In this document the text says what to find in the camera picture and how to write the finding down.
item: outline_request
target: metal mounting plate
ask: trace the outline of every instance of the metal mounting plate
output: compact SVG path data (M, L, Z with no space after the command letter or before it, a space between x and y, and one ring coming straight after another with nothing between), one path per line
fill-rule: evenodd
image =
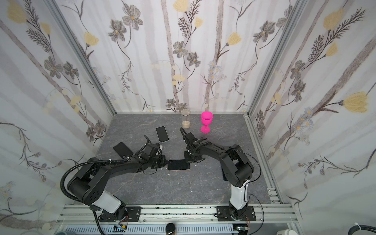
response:
M218 221L234 221L231 218L228 206L217 206L217 214ZM256 215L253 206L248 206L246 215L248 216L249 221L256 221ZM244 217L240 221L247 221L247 218Z
M138 219L141 215L141 207L140 206L127 206L128 210L128 222L138 222ZM98 220L100 222L115 222L113 219L107 216L107 211L103 210L103 213L98 216Z

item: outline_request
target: white arm segment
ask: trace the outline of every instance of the white arm segment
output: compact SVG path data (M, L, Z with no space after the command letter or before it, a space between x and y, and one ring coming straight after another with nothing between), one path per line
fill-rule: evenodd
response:
M92 204L112 214L115 213L115 211L119 208L121 201L104 190L98 200L96 200Z
M248 184L247 184L247 186L245 186L245 185L248 182L249 182L249 180L245 181L241 188L235 187L233 185L231 186L230 202L237 210L240 210L241 208L243 208L247 204L244 200L245 200L245 198L247 198Z

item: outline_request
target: gray flower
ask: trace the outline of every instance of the gray flower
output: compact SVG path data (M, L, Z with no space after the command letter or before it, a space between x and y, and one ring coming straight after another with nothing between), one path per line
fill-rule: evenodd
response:
M90 142L94 140L95 131L92 127L88 128L88 131L86 132L86 136L90 138Z
M276 24L275 22L266 21L260 27L261 32L255 33L253 35L253 37L254 37L253 41L257 42L258 40L261 39L263 42L266 42L266 39L268 39L268 35L274 33L274 25L275 24Z
M123 7L123 11L125 12L125 14L128 15L128 16L123 16L123 21L125 25L130 26L130 24L132 24L132 27L134 28L134 30L138 30L138 25L144 24L144 22L139 19L141 12L134 5L131 5L129 7L128 4L125 3Z
M256 116L257 120L261 120L262 116L263 116L263 112L260 109L260 111L257 113L257 116Z
M189 66L192 66L193 64L198 67L200 66L201 61L197 60L198 56L197 53L189 52L187 56L187 60L189 60Z
M66 64L63 65L64 67L64 70L65 70L65 74L66 75L70 75L72 80L74 80L74 76L76 75L78 77L79 73L78 73L78 69L76 68L73 68L73 65L71 63L69 63L67 61Z
M63 72L63 67L61 64L55 65L55 60L51 56L44 60L44 67L50 71L51 77L54 77L55 75L57 78L61 77L60 73Z
M177 54L177 57L180 58L182 55L186 56L188 54L188 50L184 49L184 41L174 43L175 50L172 52Z
M285 10L285 17L279 18L279 19L277 20L277 24L276 24L276 26L277 26L278 28L285 26L285 24L286 24L286 22L287 22L287 19L288 19L289 15L290 15L292 9L293 9L293 6L290 5L290 6Z
M292 96L295 96L295 102L298 102L302 100L301 93L304 92L305 83L302 82L302 80L299 80L299 82L294 84L295 90L291 92Z
M260 132L260 135L263 135L265 129L266 129L265 124L262 121L259 122L257 130Z
M176 110L178 110L179 112L183 109L186 109L188 107L188 105L186 103L179 103L176 107Z
M170 109L171 106L175 107L175 104L176 104L176 101L174 99L167 99L166 107L168 107Z
M126 28L123 25L123 22L120 20L111 20L110 28L113 30L111 33L108 33L108 36L111 37L111 40L116 42L119 37L122 41L125 41L124 33L127 32Z
M305 63L303 63L301 59L295 62L295 67L291 68L292 74L290 78L295 79L295 80L300 80L300 78L302 77L302 74L300 72L303 71L304 66L305 66Z
M95 124L95 130L99 135L101 135L105 131L105 125L100 120L98 120L97 124Z

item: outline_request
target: clear plastic cylinder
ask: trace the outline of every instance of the clear plastic cylinder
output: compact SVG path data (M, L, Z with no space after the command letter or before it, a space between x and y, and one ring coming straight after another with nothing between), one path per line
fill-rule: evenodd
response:
M189 109L183 109L182 114L182 127L187 129L191 126L191 111Z

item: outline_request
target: black smartphone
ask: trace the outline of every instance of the black smartphone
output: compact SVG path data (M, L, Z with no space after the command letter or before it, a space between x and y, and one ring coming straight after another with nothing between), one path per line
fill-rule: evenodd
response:
M132 150L130 150L123 142L120 142L117 145L115 145L115 147L113 147L113 149L123 159L126 158L127 156L133 155Z
M163 143L169 140L166 128L164 126L157 127L155 130L157 131L157 136L158 136L160 143Z
M186 162L184 159L167 161L168 171L189 170L189 169L191 169L191 164Z

